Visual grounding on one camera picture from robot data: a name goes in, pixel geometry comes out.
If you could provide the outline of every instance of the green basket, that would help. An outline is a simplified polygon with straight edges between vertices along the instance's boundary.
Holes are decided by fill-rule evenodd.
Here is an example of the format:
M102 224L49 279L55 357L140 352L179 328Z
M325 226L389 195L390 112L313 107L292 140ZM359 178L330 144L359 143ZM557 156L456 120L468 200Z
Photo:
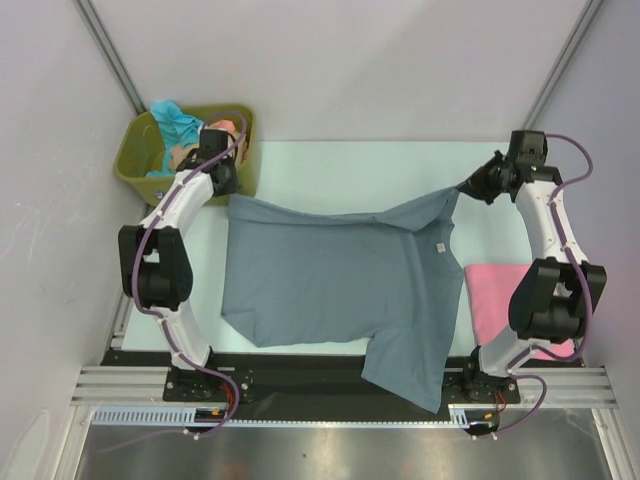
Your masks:
M193 115L203 121L215 113L233 110L241 113L247 119L247 158L238 167L238 177L242 188L239 193L248 196L256 194L259 161L254 159L256 151L256 138L252 136L255 127L253 111L244 105L206 105L185 107L185 114ZM242 125L240 119L233 116L221 116L216 120L231 120L236 129L240 131ZM173 175L166 177L145 177L148 172L162 169L162 157L164 156L164 142L160 136L160 129L155 119L149 112L137 116L127 129L127 133L120 145L120 151L116 157L114 170L122 180L131 185L151 206L156 206L167 193L173 183ZM211 200L212 204L226 204L229 197L218 197Z

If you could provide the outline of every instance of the metal frame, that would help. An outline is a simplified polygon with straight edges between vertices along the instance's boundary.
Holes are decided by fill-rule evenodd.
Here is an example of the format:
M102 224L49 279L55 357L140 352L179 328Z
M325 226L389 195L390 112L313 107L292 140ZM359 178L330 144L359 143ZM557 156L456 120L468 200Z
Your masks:
M145 104L134 82L127 72L108 32L106 31L91 0L74 0L78 11L95 39L109 68L114 73L123 93L132 109L140 114L146 111ZM570 65L582 40L585 38L605 0L589 0L580 18L562 48L551 72L528 112L523 128L532 128L542 111L549 103L562 76ZM126 332L131 311L131 300L121 295L113 319L113 330L107 348L119 349ZM85 367L79 377L78 386L71 402L64 444L55 463L51 478L74 478L80 464L82 450L87 438L91 421L96 412L104 413L109 406L134 407L148 409L149 412L175 410L181 405L167 404L162 401L167 367ZM459 372L460 369L448 369L447 372ZM549 385L548 396L542 405L547 409L582 408L591 409L596 421L600 439L606 453L609 468L614 479L631 480L640 475L638 465L627 451L627 437L617 410L615 397L604 368L523 368L521 373L534 373L542 376ZM540 386L532 381L519 384L522 402L510 408L527 410L536 401ZM190 408L198 406L212 407L208 404L188 404ZM414 422L414 423L304 423L304 422L262 422L232 421L230 426L263 427L348 427L367 428L375 426L391 428L464 428L465 410L486 409L491 405L456 404L450 405L451 422ZM102 421L108 416L102 415ZM119 422L129 417L118 417ZM149 418L157 420L157 415Z

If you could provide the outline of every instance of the white wall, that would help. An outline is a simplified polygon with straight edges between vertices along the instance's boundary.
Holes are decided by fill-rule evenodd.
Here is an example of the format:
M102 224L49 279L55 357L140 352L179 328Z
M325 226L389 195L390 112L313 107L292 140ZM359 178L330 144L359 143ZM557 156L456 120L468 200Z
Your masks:
M132 111L72 2L3 2L0 25L0 472L48 409L42 474L106 339L118 228L142 204L112 173Z
M95 0L147 102L241 101L266 140L499 140L586 0Z
M604 364L640 458L640 2L605 4L541 129L575 136L595 173L565 198L577 238L609 280L597 310L588 360ZM584 170L572 148L550 145L565 177Z

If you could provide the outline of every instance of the table surface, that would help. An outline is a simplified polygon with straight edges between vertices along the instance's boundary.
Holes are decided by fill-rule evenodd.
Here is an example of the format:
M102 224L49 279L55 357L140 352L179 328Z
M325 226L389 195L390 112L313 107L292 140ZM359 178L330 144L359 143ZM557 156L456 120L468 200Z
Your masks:
M507 145L487 142L263 142L258 198L317 214L377 212L464 180ZM462 267L529 263L524 223L508 196L487 206L461 195L451 249ZM258 348L220 315L227 252L226 207L203 207L185 235L194 274L191 302L202 334L216 352L363 355L367 339ZM466 288L451 356L475 346ZM166 351L154 321L132 310L123 350Z

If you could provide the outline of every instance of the folded pink cloth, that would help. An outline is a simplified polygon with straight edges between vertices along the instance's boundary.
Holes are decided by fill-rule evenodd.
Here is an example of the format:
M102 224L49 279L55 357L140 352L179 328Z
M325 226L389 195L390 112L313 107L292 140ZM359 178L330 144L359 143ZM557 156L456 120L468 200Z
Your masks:
M478 345L491 342L509 324L511 295L528 269L528 265L469 265L464 269ZM569 356L573 353L573 342L552 345L550 350ZM538 353L535 358L551 360L544 353Z

